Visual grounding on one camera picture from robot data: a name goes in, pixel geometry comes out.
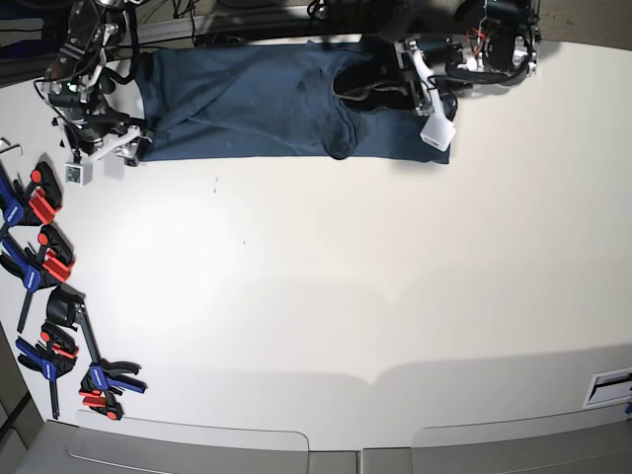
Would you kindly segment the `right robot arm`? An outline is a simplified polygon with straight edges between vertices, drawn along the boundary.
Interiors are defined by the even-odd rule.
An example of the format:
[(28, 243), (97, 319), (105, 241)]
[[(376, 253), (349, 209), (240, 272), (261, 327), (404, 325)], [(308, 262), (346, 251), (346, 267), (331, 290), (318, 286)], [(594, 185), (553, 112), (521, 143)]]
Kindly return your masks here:
[(135, 167), (151, 140), (147, 121), (114, 109), (107, 96), (135, 79), (140, 1), (73, 1), (66, 39), (34, 86), (55, 112), (53, 124), (73, 164), (111, 153)]

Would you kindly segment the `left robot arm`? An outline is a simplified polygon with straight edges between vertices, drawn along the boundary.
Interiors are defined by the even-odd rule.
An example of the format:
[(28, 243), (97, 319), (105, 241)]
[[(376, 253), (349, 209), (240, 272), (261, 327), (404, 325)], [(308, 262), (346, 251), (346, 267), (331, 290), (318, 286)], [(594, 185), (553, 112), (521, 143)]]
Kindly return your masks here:
[(461, 1), (453, 16), (458, 35), (432, 31), (425, 1), (396, 1), (385, 12), (376, 34), (360, 41), (369, 59), (333, 82), (334, 95), (355, 111), (452, 119), (460, 92), (512, 87), (537, 67), (536, 1)]

